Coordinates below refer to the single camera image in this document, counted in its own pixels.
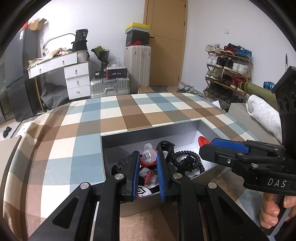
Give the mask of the person's right hand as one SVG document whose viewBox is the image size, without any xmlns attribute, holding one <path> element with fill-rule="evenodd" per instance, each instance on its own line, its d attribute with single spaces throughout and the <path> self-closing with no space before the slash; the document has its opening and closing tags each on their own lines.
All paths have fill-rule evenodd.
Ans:
<svg viewBox="0 0 296 241">
<path fill-rule="evenodd" d="M 260 225 L 263 228 L 270 229 L 278 223 L 278 215 L 280 213 L 279 206 L 274 202 L 275 195 L 270 193 L 263 194 L 263 204 L 260 214 Z M 296 214 L 296 198 L 295 196 L 285 196 L 283 201 L 284 208 L 291 208 L 290 213 L 285 221 L 295 217 Z"/>
</svg>

